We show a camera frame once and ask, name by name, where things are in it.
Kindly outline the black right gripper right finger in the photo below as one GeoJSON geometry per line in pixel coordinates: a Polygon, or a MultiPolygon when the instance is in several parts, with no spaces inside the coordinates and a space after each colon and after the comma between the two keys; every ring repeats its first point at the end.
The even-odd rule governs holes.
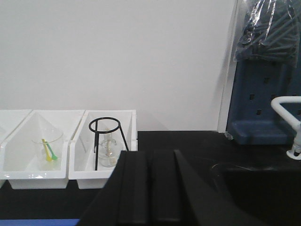
{"type": "Polygon", "coordinates": [[[262,226],[204,182],[178,150],[155,150],[151,159],[153,226],[262,226]]]}

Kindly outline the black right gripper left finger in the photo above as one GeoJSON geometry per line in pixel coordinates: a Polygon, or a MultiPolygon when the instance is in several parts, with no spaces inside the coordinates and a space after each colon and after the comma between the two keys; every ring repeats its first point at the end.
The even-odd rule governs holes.
{"type": "Polygon", "coordinates": [[[146,226],[148,224],[145,153],[122,151],[107,183],[79,220],[80,226],[146,226]]]}

